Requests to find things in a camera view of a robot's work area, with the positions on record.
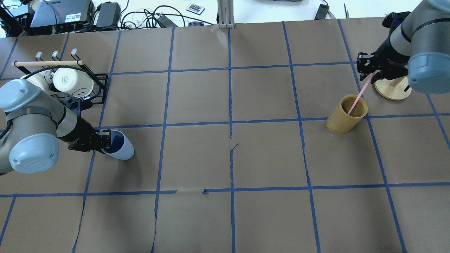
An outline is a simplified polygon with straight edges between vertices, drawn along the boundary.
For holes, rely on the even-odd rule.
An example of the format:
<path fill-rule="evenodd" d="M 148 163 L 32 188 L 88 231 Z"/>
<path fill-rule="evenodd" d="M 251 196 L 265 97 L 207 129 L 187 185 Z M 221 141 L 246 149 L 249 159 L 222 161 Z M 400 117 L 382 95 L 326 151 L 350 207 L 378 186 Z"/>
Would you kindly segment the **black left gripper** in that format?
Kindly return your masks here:
<path fill-rule="evenodd" d="M 72 151 L 98 151 L 106 154 L 111 146 L 111 130 L 95 130 L 92 125 L 79 116 L 79 113 L 64 107 L 62 118 L 62 141 Z"/>

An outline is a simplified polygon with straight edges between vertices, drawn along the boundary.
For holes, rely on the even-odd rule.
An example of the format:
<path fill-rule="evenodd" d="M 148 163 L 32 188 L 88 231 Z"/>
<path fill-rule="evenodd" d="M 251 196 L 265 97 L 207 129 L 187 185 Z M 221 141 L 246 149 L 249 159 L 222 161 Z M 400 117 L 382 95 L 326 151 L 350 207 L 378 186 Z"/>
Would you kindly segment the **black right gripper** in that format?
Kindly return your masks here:
<path fill-rule="evenodd" d="M 370 83 L 375 84 L 378 80 L 393 80 L 408 75 L 405 67 L 409 57 L 404 56 L 394 49 L 390 42 L 393 32 L 400 27 L 403 21 L 410 14 L 407 12 L 392 12 L 385 16 L 381 25 L 389 29 L 387 39 L 372 54 L 360 52 L 356 58 L 359 81 L 365 80 L 370 74 Z"/>

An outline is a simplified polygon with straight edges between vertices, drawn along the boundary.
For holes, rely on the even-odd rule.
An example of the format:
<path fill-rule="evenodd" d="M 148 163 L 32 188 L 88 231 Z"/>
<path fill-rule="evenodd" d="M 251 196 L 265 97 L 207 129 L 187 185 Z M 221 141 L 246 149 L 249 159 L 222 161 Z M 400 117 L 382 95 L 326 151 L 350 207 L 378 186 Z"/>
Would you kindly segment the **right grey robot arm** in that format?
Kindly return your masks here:
<path fill-rule="evenodd" d="M 450 90 L 450 2 L 423 0 L 411 12 L 392 12 L 382 25 L 386 40 L 373 53 L 358 53 L 360 80 L 370 83 L 408 77 L 408 86 L 420 93 Z"/>

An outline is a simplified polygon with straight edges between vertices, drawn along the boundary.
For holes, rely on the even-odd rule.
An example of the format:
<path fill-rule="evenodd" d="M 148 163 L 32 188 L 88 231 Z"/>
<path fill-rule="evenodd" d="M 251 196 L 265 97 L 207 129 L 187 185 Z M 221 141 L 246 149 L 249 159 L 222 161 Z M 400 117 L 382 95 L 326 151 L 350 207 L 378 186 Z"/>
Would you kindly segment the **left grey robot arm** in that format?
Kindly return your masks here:
<path fill-rule="evenodd" d="M 74 151 L 103 153 L 111 131 L 92 125 L 25 79 L 1 87 L 7 131 L 1 134 L 1 175 L 46 171 L 58 162 L 59 141 Z"/>

